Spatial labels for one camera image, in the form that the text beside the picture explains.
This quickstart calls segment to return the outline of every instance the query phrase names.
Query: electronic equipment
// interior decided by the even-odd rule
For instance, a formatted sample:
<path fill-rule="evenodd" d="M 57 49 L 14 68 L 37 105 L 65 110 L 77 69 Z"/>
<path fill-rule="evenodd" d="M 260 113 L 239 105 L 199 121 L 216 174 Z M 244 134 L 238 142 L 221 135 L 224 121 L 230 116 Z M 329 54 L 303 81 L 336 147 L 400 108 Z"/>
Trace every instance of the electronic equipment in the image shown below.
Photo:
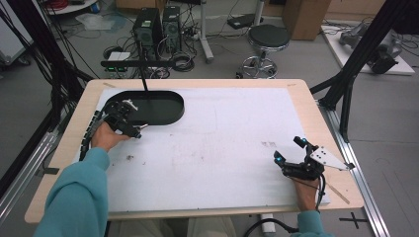
<path fill-rule="evenodd" d="M 130 53 L 129 52 L 112 52 L 109 56 L 109 61 L 124 61 L 129 58 Z M 116 67 L 116 66 L 109 66 L 106 67 L 105 71 L 108 72 L 109 78 L 127 78 L 126 72 L 127 67 Z"/>
<path fill-rule="evenodd" d="M 349 32 L 342 33 L 339 38 L 339 43 L 342 45 L 347 44 L 351 48 L 355 48 L 369 26 L 370 24 L 362 22 Z M 401 53 L 401 50 L 401 40 L 397 39 L 389 32 L 379 44 L 374 54 L 367 62 L 367 65 L 373 73 L 383 74 L 398 63 L 394 58 Z"/>
<path fill-rule="evenodd" d="M 162 19 L 166 39 L 166 52 L 182 51 L 181 8 L 166 6 Z"/>
<path fill-rule="evenodd" d="M 157 8 L 141 8 L 132 27 L 134 39 L 146 60 L 159 60 L 163 51 L 163 30 Z"/>
<path fill-rule="evenodd" d="M 246 14 L 241 17 L 235 17 L 227 20 L 229 26 L 234 28 L 235 30 L 251 27 L 253 22 L 255 21 L 255 14 Z"/>

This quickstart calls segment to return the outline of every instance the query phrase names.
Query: computer tower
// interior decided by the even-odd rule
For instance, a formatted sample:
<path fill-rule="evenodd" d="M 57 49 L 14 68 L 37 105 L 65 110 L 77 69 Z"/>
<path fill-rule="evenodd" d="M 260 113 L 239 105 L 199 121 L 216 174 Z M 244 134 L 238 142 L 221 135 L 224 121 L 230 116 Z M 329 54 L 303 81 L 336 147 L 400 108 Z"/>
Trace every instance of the computer tower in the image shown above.
<path fill-rule="evenodd" d="M 182 51 L 181 9 L 166 6 L 163 12 L 163 31 L 166 39 L 166 51 Z"/>
<path fill-rule="evenodd" d="M 158 9 L 141 8 L 132 30 L 134 39 L 142 45 L 142 52 L 146 59 L 151 61 L 160 60 L 164 45 Z"/>

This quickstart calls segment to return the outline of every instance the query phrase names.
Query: wheel caster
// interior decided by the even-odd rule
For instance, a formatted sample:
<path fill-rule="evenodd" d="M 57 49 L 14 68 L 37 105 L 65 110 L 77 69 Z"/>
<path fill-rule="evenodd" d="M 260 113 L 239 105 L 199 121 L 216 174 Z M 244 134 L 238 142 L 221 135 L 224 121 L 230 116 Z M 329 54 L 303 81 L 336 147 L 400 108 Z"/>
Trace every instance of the wheel caster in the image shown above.
<path fill-rule="evenodd" d="M 255 67 L 255 65 L 256 65 L 256 60 L 255 60 L 255 59 L 253 59 L 253 60 L 250 62 L 249 66 L 251 66 L 251 67 Z"/>
<path fill-rule="evenodd" d="M 236 79 L 243 79 L 243 73 L 236 72 Z"/>
<path fill-rule="evenodd" d="M 273 76 L 273 75 L 275 75 L 275 73 L 277 72 L 277 70 L 275 70 L 275 68 L 270 68 L 269 70 L 268 70 L 268 73 L 271 75 L 271 76 Z"/>

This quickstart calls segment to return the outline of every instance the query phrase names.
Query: stool base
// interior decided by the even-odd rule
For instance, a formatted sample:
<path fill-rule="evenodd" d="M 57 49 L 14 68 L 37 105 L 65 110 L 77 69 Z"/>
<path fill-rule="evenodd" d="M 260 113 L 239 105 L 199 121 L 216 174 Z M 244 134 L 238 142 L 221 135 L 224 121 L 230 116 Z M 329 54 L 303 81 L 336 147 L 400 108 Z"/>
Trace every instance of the stool base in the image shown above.
<path fill-rule="evenodd" d="M 251 56 L 241 65 L 241 71 L 252 78 L 273 79 L 278 73 L 277 69 L 275 62 L 260 56 Z"/>

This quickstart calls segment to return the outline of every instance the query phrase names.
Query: black stool seat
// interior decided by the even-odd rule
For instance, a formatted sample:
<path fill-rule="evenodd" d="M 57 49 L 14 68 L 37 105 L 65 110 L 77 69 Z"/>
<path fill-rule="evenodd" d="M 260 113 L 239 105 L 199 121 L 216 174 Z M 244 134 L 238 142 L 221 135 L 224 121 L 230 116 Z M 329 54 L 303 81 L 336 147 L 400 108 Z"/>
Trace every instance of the black stool seat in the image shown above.
<path fill-rule="evenodd" d="M 249 31 L 249 39 L 264 47 L 282 47 L 288 45 L 290 36 L 286 29 L 272 25 L 260 25 Z"/>

